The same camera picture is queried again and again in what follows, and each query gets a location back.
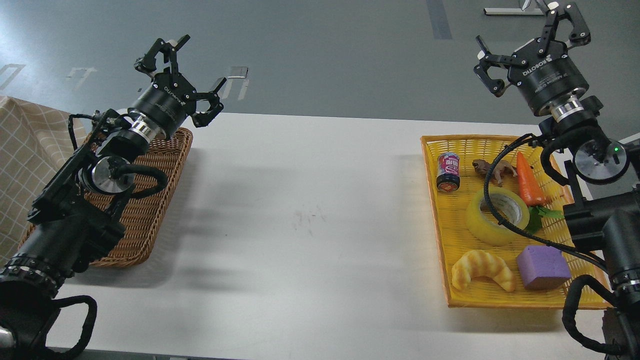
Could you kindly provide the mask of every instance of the croissant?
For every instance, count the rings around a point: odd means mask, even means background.
[[[466,252],[453,265],[451,272],[453,286],[458,290],[464,290],[471,279],[478,276],[492,278],[507,292],[516,288],[516,277],[504,260],[484,250]]]

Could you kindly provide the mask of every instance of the robotic arm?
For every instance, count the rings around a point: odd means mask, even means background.
[[[582,196],[577,181],[579,176],[593,184],[612,183],[627,171],[630,163],[640,179],[640,147],[625,147],[606,137],[596,119],[602,103],[595,96],[581,99],[589,84],[569,58],[568,51],[587,45],[591,33],[577,5],[562,1],[538,2],[547,16],[542,35],[513,51],[511,56],[492,54],[482,38],[476,38],[481,51],[474,72],[487,89],[500,97],[509,86],[515,85],[535,116],[550,115],[539,124],[540,136],[525,135],[508,146],[495,159],[488,174],[518,146],[542,146],[540,160],[544,171],[559,184],[570,185],[572,189],[575,203],[564,206],[564,217],[575,247],[552,243],[510,224],[491,204],[488,179],[484,183],[485,200],[500,224],[592,262],[607,272],[613,292],[589,275],[582,275],[572,282],[564,305],[564,326],[583,346],[605,353],[607,358],[640,359],[640,187],[588,201]],[[562,20],[573,25],[566,42],[556,40],[557,27]],[[490,67],[507,70],[508,84],[490,78]],[[568,178],[550,162],[554,151],[564,149],[573,154],[573,161],[564,164]],[[595,250],[602,250],[604,260],[591,253]],[[612,305],[603,317],[605,344],[583,336],[576,327],[575,312],[585,286],[593,288]]]
[[[109,254],[124,236],[119,220],[129,199],[165,188],[162,171],[134,165],[150,142],[173,136],[188,116],[196,127],[207,126],[223,109],[218,91],[225,78],[211,91],[198,93],[178,71],[176,53],[188,40],[189,35],[174,43],[157,39],[138,59],[135,69],[148,75],[151,85],[127,115],[109,109],[69,116],[70,127],[73,117],[84,117],[92,120],[93,129],[80,147],[70,129],[76,150],[33,201],[28,220],[35,230],[0,272],[0,359],[73,359],[86,348],[97,305],[89,296],[54,300],[58,290],[66,279]],[[167,64],[162,72],[156,69],[159,53]],[[209,102],[209,109],[199,113],[196,102],[201,100]],[[134,174],[151,176],[157,185],[134,192]],[[103,211],[84,199],[85,191],[113,198]],[[60,309],[74,304],[89,307],[81,338],[67,352],[54,352],[45,346],[47,333]]]

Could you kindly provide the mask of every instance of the can label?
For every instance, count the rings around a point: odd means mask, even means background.
[[[460,157],[455,152],[444,152],[438,157],[438,175],[460,176]]]

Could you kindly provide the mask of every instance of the yellow plastic basket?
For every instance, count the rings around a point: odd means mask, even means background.
[[[483,187],[483,176],[477,175],[472,162],[483,159],[492,162],[498,153],[517,137],[491,135],[445,135],[423,136],[422,150],[427,170],[427,183],[431,195],[431,207],[440,255],[440,267],[445,296],[449,307],[519,307],[531,309],[561,309],[570,281],[555,290],[525,290],[518,271],[516,257],[528,245],[540,243],[518,236],[511,243],[494,247],[478,240],[467,230],[465,211],[473,195]],[[460,156],[460,188],[452,193],[439,192],[436,189],[438,157],[443,152],[455,152]],[[546,207],[562,210],[563,205],[573,202],[567,187],[560,186],[544,173],[540,164],[541,149],[521,146],[516,151],[522,152],[534,168],[534,175],[545,194],[552,199]],[[504,159],[515,165],[516,151]],[[503,187],[518,193],[518,181],[509,175],[503,176]],[[564,220],[543,218],[543,230],[538,236],[558,243],[573,245],[569,230]],[[489,278],[473,279],[471,284],[460,291],[451,284],[451,268],[455,262],[469,250],[481,249],[500,256],[516,275],[516,290],[512,293],[504,291]],[[563,253],[569,264],[572,280],[582,274],[595,276],[605,282],[604,273],[592,264]],[[604,309],[607,304],[590,288],[585,288],[580,300],[581,309]]]

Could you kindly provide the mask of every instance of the gray floor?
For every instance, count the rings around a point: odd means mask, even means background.
[[[249,67],[249,82],[227,85],[225,111],[537,124],[517,91],[496,99],[472,72],[477,34],[501,54],[541,34],[543,17],[483,15],[517,2],[4,0],[0,69],[14,65],[0,94],[74,113],[128,107],[148,86],[135,59],[188,33],[180,70],[200,91]],[[578,4],[593,41],[571,54],[605,104],[600,123],[612,138],[638,133],[640,1]]]

